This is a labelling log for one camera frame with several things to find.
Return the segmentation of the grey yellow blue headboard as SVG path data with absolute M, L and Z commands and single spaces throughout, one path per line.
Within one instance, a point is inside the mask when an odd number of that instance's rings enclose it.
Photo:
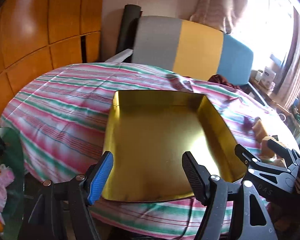
M 229 34 L 199 23 L 164 16 L 138 21 L 132 62 L 207 81 L 219 74 L 236 86 L 249 82 L 253 52 Z

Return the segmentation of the dark red cloth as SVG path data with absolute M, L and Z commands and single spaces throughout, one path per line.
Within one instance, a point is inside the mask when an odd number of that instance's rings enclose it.
M 239 86 L 236 86 L 236 85 L 233 85 L 232 83 L 229 83 L 228 80 L 225 77 L 223 77 L 219 74 L 215 74 L 215 75 L 211 76 L 208 79 L 208 81 L 211 82 L 211 83 L 221 84 L 221 85 L 231 87 L 231 88 L 234 88 L 234 89 L 240 89 Z

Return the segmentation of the green glass side table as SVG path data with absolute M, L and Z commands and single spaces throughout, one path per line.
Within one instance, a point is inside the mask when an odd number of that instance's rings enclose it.
M 0 128 L 0 239 L 17 239 L 24 216 L 24 154 L 16 131 Z

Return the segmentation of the striped pink green bedsheet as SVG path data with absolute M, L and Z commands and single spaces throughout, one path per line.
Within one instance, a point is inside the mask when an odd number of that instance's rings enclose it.
M 246 126 L 260 118 L 269 135 L 299 149 L 289 128 L 271 108 L 241 90 L 132 63 L 72 64 L 32 80 L 7 104 L 0 126 L 19 133 L 26 169 L 39 180 L 69 181 L 97 163 L 102 154 L 114 93 L 118 90 L 169 90 L 204 94 L 237 144 L 261 157 L 261 143 Z M 91 208 L 104 223 L 163 239 L 193 239 L 205 207 L 191 197 L 128 203 L 103 197 Z

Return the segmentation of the gold metal tin tray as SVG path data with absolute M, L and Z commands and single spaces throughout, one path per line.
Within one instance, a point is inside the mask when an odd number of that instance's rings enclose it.
M 234 182 L 245 165 L 237 142 L 204 94 L 169 90 L 118 90 L 114 93 L 103 149 L 114 166 L 103 189 L 106 200 L 166 202 L 193 195 L 181 164 L 184 152 L 211 174 Z

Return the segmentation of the wooden side desk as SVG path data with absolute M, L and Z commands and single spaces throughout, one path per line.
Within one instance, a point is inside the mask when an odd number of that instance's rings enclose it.
M 273 91 L 266 90 L 255 79 L 250 78 L 249 83 L 259 92 L 265 102 L 276 111 L 285 115 L 291 115 L 290 111 L 282 106 L 281 101 Z

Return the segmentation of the white carton on desk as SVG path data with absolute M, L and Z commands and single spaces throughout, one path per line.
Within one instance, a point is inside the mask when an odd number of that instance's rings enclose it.
M 270 89 L 275 77 L 276 73 L 271 68 L 266 67 L 262 72 L 259 84 L 264 88 Z

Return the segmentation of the pink beige curtain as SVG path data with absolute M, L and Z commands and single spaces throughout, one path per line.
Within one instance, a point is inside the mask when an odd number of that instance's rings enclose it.
M 190 21 L 232 33 L 248 0 L 199 0 Z

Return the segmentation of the black rolled mat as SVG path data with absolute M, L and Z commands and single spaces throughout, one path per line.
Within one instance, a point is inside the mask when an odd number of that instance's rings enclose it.
M 132 49 L 136 36 L 139 18 L 142 10 L 139 5 L 127 4 L 124 7 L 119 35 L 117 38 L 116 53 L 120 53 L 126 49 Z

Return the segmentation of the orange wooden wardrobe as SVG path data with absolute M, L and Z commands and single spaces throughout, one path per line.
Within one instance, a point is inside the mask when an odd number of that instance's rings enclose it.
M 103 0 L 4 0 L 0 7 L 0 116 L 25 85 L 99 58 Z

